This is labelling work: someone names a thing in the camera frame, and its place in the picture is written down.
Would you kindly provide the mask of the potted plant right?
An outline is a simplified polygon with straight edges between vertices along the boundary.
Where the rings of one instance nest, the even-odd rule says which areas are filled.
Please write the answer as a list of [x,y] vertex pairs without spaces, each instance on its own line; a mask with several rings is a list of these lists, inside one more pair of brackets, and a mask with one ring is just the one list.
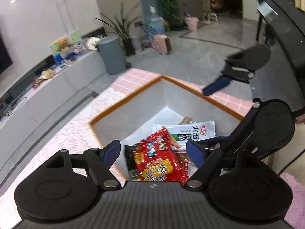
[[125,5],[123,2],[121,2],[119,18],[114,15],[114,21],[103,13],[100,13],[100,15],[105,18],[106,21],[101,18],[95,17],[96,20],[109,26],[113,30],[113,33],[119,36],[127,56],[136,54],[134,46],[132,44],[132,39],[130,38],[130,27],[133,23],[137,22],[141,18],[141,15],[137,15],[131,18],[132,14],[136,12],[139,6],[140,3],[136,3],[128,12],[125,13]]

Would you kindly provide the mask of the green greeting card board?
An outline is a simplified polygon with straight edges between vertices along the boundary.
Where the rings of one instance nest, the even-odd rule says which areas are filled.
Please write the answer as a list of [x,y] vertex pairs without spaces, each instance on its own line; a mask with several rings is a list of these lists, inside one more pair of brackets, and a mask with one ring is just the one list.
[[[79,34],[78,31],[72,31],[72,32],[69,33],[69,34],[65,34],[65,35],[62,36],[61,38],[63,38],[63,37],[67,37],[67,38],[68,38],[68,40],[70,41],[71,46],[73,46],[73,45],[76,44],[77,42],[81,42],[81,41],[83,40],[82,37],[81,37],[81,35]],[[57,51],[57,44],[56,44],[56,41],[57,41],[57,40],[55,40],[53,43],[51,43],[51,44],[49,45],[50,48],[51,48],[51,53],[52,53],[53,55],[59,53],[59,52]]]

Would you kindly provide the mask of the brown teddy bear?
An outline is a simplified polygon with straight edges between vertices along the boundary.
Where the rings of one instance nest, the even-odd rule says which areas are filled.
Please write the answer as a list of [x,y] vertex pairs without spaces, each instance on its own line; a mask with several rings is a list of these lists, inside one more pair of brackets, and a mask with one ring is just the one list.
[[57,40],[56,44],[57,44],[57,51],[60,53],[66,53],[71,51],[70,49],[71,44],[67,37],[63,37]]

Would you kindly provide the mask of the grey tv console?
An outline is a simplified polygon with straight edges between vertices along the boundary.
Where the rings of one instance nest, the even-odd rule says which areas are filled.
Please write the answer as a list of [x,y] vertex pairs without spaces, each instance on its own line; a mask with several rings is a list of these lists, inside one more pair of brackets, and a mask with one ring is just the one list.
[[27,92],[17,110],[1,122],[1,168],[45,119],[105,72],[99,52],[91,51],[35,90]]

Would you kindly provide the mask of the white spicy strip packet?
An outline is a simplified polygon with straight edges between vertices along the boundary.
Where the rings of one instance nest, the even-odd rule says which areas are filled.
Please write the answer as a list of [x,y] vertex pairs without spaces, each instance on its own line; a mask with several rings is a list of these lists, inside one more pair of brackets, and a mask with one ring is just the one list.
[[202,141],[204,139],[214,138],[216,136],[216,126],[213,120],[201,123],[191,123],[184,125],[158,125],[153,124],[153,133],[161,129],[166,129],[175,139],[176,143],[172,145],[173,150],[186,150],[187,140]]

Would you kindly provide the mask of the red puffed snack bag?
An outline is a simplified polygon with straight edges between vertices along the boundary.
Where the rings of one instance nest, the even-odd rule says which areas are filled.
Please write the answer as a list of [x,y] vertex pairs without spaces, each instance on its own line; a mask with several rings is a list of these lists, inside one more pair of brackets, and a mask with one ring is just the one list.
[[170,144],[166,129],[161,129],[140,142],[134,161],[141,181],[178,181],[184,185],[189,179]]

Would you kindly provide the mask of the pink small heater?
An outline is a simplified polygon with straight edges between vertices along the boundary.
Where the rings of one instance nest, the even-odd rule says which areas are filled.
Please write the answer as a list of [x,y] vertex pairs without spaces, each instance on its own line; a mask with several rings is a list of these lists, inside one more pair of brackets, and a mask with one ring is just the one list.
[[170,39],[167,35],[164,34],[154,35],[152,45],[158,53],[163,55],[170,54],[172,50]]

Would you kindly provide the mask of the red braised meat packet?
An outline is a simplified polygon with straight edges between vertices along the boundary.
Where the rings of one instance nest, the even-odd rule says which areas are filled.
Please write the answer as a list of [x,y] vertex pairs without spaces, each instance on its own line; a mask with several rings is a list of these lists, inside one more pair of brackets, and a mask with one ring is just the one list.
[[177,157],[179,163],[181,164],[183,170],[188,172],[191,166],[190,158],[187,155],[186,151],[176,151],[175,156]]

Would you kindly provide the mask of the grey trash bin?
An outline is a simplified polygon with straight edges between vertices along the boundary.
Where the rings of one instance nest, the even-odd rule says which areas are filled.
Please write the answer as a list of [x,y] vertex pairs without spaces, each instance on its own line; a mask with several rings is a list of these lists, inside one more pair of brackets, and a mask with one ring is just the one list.
[[109,75],[117,75],[126,71],[126,55],[118,35],[112,33],[101,38],[97,48]]

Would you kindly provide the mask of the blue water jug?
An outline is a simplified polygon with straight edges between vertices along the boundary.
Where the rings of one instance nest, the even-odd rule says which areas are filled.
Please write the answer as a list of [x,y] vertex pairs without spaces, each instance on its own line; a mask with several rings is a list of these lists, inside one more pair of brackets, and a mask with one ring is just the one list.
[[149,6],[150,17],[146,20],[149,40],[153,41],[156,34],[165,34],[164,19],[157,15],[153,5]]

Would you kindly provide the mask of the tan cartoon face packet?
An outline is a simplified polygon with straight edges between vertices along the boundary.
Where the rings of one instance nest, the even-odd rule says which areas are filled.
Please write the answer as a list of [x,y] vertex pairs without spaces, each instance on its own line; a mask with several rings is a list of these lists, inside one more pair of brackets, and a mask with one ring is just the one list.
[[179,123],[179,125],[187,125],[192,124],[192,118],[191,117],[184,117],[182,121]]

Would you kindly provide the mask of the dark seaweed snack packet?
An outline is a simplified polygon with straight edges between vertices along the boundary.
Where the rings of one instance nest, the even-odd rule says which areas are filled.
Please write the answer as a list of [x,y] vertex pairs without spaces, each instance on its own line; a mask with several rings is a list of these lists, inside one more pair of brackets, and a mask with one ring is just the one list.
[[140,179],[136,162],[134,160],[134,154],[138,148],[139,144],[125,145],[124,154],[130,179]]

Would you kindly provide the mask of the pink bucket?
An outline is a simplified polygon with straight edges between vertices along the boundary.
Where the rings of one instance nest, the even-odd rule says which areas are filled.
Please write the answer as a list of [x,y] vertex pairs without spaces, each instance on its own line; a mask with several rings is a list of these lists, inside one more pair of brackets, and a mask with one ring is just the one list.
[[185,14],[185,23],[188,30],[195,31],[197,30],[199,19],[197,17],[192,17],[189,14]]

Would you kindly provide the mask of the hanging green vine plant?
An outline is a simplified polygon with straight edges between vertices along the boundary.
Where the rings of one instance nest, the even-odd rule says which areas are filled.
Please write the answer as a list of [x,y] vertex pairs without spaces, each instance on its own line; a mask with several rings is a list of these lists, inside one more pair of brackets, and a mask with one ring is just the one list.
[[177,0],[158,0],[161,4],[164,19],[170,28],[178,28],[181,24]]

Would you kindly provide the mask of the orange cardboard box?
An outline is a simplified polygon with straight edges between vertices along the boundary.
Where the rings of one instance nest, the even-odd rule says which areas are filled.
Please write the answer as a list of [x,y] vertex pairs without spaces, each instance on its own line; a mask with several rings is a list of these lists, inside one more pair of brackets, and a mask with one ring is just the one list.
[[195,123],[213,120],[217,136],[231,134],[244,118],[213,98],[161,76],[100,112],[89,125],[101,146],[114,139],[125,146],[147,138],[154,124],[177,125],[184,117]]

